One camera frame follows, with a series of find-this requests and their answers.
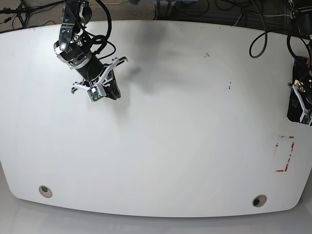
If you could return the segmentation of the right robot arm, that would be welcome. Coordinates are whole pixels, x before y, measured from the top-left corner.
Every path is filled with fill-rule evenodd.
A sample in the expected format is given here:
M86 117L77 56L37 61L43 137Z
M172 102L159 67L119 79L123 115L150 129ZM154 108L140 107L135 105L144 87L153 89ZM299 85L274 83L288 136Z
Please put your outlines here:
M71 93L83 90L90 101L101 98L117 100L121 97L114 69L126 62L126 57L114 58L111 63L102 63L97 56L109 42L112 32L112 18L108 8L102 1L97 1L107 17L107 33L93 35L86 31L86 24L91 20L92 9L87 0L66 0L62 11L62 24L58 41L54 44L54 52L59 60L76 70L81 82L74 82Z

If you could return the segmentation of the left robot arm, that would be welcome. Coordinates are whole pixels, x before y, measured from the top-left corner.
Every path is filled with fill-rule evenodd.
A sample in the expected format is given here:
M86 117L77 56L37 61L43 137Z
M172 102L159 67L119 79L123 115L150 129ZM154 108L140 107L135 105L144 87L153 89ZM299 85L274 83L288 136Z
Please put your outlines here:
M263 6L258 5L255 0L247 0L242 2L230 1L227 3L232 5L253 5L257 12L254 12L255 15L258 15L261 18L263 24L264 32L256 37L250 47L249 55L250 57L256 59L260 57L266 50L268 43L268 33L270 32L287 32L287 48L291 56L294 58L293 64L293 78L292 82L289 83L291 88L289 107L287 112L287 117L290 121L293 122L303 122L300 120L300 117L311 117L312 116L312 85L309 82L309 79L312 75L312 43L309 42L305 44L306 49L308 50L308 57L304 58L302 56L297 56L291 48L291 37L298 37L303 39L304 37L312 36L312 2L310 0L290 0L289 5L291 7L289 17L292 19L294 24L297 27L297 30L285 29L285 28L272 28L268 29L265 23L265 16L263 15ZM261 52L254 56L252 55L252 47L255 42L264 37L264 45Z

